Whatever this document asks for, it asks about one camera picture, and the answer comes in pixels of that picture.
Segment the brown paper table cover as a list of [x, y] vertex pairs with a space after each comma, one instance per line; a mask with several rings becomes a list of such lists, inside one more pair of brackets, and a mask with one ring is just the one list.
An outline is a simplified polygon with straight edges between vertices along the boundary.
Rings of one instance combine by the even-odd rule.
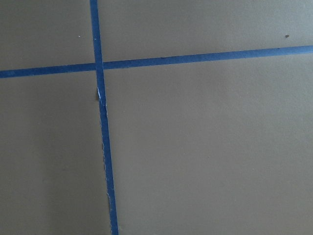
[[3, 235], [310, 235], [310, 0], [3, 0]]

